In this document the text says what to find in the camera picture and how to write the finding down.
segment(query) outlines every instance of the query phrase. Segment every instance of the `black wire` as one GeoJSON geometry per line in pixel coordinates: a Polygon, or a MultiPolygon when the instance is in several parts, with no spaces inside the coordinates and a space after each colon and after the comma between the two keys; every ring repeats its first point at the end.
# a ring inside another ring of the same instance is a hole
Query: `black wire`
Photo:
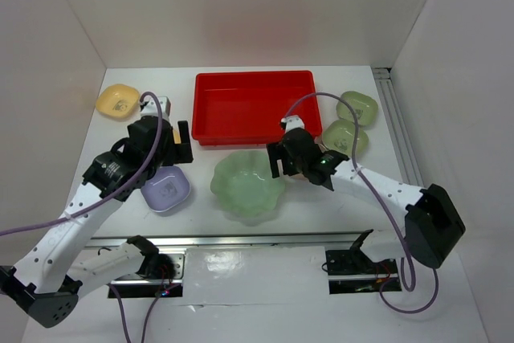
{"type": "Polygon", "coordinates": [[[112,249],[111,249],[111,248],[102,247],[102,248],[100,248],[100,249],[98,250],[98,256],[100,256],[100,251],[102,251],[102,250],[109,251],[109,252],[110,252],[110,251],[112,251],[112,249]]]}

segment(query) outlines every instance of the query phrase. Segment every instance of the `light green scalloped bowl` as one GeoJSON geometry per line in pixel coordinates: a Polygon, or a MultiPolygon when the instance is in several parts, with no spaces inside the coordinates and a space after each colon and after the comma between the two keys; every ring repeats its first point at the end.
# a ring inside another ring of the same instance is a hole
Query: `light green scalloped bowl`
{"type": "Polygon", "coordinates": [[[275,209],[284,189],[282,179],[271,177],[267,155],[258,150],[239,150],[222,159],[210,182],[222,208],[241,217],[275,209]]]}

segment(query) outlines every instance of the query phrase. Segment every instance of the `robotic arm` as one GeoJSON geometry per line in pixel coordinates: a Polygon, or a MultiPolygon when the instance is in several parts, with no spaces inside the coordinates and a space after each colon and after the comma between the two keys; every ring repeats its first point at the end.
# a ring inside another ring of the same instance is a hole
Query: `robotic arm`
{"type": "MultiPolygon", "coordinates": [[[[379,205],[358,176],[358,171],[364,169],[361,165],[355,168],[348,156],[334,150],[321,151],[298,116],[290,116],[284,123],[282,140],[267,145],[274,178],[279,176],[280,160],[288,176],[303,174],[314,185],[379,205]]],[[[399,224],[410,254],[427,267],[439,268],[466,230],[447,192],[434,184],[428,189],[403,184],[371,170],[366,170],[365,176],[399,224]]],[[[393,231],[366,231],[353,249],[360,250],[374,263],[405,257],[393,231]]]]}
{"type": "Polygon", "coordinates": [[[163,266],[173,274],[171,259],[160,255],[158,248],[141,236],[132,237],[117,249],[93,259],[73,263],[100,225],[135,189],[152,178],[161,165],[193,161],[187,122],[178,122],[181,140],[175,143],[168,117],[170,103],[165,97],[159,98],[159,102],[163,107],[159,144],[151,162],[134,184],[84,216],[72,217],[116,192],[143,164],[157,135],[154,102],[142,106],[141,119],[128,126],[127,138],[95,158],[83,175],[84,180],[75,197],[59,217],[70,221],[51,228],[13,267],[0,267],[2,292],[44,327],[57,325],[71,313],[81,297],[122,275],[136,272],[146,278],[158,278],[158,268],[163,266]]]}

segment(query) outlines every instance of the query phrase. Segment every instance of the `dish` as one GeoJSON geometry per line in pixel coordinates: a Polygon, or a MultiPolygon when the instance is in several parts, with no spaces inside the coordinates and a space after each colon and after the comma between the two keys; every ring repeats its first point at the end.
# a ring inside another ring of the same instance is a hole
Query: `dish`
{"type": "MultiPolygon", "coordinates": [[[[360,92],[345,92],[341,98],[348,102],[355,110],[360,126],[368,126],[375,121],[378,112],[376,100],[360,92]]],[[[352,113],[341,102],[337,103],[336,112],[339,118],[354,122],[352,113]]]]}
{"type": "Polygon", "coordinates": [[[128,117],[138,105],[139,92],[126,84],[113,84],[96,100],[96,110],[111,118],[128,117]]]}
{"type": "Polygon", "coordinates": [[[178,166],[163,166],[141,188],[146,204],[164,212],[184,201],[191,191],[190,182],[178,166]]]}
{"type": "Polygon", "coordinates": [[[284,189],[284,181],[271,176],[267,155],[258,150],[239,150],[222,159],[210,182],[222,208],[242,217],[273,210],[284,189]]]}
{"type": "MultiPolygon", "coordinates": [[[[336,120],[321,135],[323,145],[328,149],[351,156],[355,125],[348,120],[336,120]]],[[[357,137],[357,156],[368,147],[369,138],[364,129],[359,129],[357,137]]]]}
{"type": "MultiPolygon", "coordinates": [[[[257,145],[283,136],[280,120],[300,97],[316,89],[310,71],[198,74],[192,136],[200,145],[257,145]]],[[[314,136],[322,132],[316,98],[295,111],[314,136]]]]}

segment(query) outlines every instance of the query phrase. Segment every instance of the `purple bowl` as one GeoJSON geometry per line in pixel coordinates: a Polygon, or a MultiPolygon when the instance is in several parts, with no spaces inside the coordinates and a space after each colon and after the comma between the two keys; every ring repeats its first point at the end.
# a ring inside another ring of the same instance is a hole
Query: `purple bowl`
{"type": "Polygon", "coordinates": [[[164,212],[184,201],[191,185],[178,166],[163,166],[141,188],[146,204],[155,212],[164,212]]]}

